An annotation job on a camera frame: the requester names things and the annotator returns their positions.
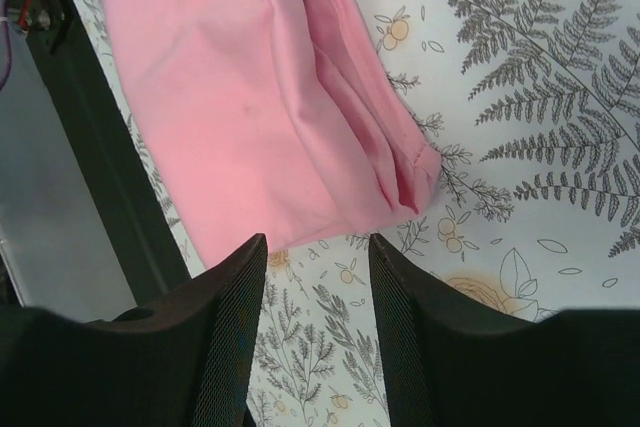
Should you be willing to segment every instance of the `fabric fold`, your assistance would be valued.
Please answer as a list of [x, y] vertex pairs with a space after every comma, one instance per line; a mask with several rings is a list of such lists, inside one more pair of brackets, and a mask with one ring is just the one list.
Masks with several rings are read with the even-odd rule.
[[212, 266], [422, 213], [439, 155], [354, 0], [103, 0], [123, 90]]

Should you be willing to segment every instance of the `fern leaf pattern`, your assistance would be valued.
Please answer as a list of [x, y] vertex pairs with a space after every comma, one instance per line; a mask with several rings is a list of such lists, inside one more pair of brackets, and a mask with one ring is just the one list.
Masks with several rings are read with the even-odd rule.
[[[476, 126], [515, 121], [543, 127], [489, 149], [480, 161], [561, 166], [565, 170], [549, 173], [544, 182], [540, 174], [533, 182], [522, 181], [513, 197], [566, 199], [609, 222], [618, 220], [621, 228], [636, 229], [640, 14], [633, 14], [636, 22], [619, 36], [612, 27], [624, 14], [620, 0], [584, 0], [573, 12], [562, 0], [447, 3], [462, 19], [458, 42], [471, 44], [462, 74], [500, 60], [471, 90], [469, 100], [496, 87], [513, 87], [484, 109]], [[603, 46], [614, 40], [616, 53], [605, 56]], [[582, 72], [589, 72], [590, 81]], [[626, 231], [612, 254], [631, 250], [636, 230]]]

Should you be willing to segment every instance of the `tablecloth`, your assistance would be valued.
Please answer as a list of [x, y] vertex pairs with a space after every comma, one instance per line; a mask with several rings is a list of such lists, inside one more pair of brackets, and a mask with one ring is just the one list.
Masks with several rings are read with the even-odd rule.
[[[443, 156], [427, 215], [384, 234], [524, 319], [637, 307], [640, 0], [357, 1], [389, 81]], [[197, 275], [122, 95], [100, 1], [75, 2]], [[270, 255], [248, 399], [258, 425], [389, 426], [367, 243], [350, 235]], [[523, 365], [513, 387], [526, 378]]]

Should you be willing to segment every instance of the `dark object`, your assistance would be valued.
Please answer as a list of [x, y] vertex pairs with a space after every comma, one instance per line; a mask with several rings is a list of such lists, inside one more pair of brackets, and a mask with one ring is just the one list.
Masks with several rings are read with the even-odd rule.
[[499, 313], [422, 271], [380, 235], [371, 288], [392, 426], [632, 426], [640, 312]]
[[39, 1], [52, 24], [29, 34], [29, 49], [133, 297], [145, 304], [189, 273], [73, 1]]
[[252, 425], [246, 396], [266, 263], [255, 236], [114, 322], [0, 308], [0, 425]]

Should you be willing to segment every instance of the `pink towel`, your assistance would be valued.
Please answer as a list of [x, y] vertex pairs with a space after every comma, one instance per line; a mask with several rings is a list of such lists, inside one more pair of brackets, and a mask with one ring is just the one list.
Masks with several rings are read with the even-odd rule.
[[103, 0], [124, 93], [202, 261], [418, 216], [440, 158], [354, 0]]

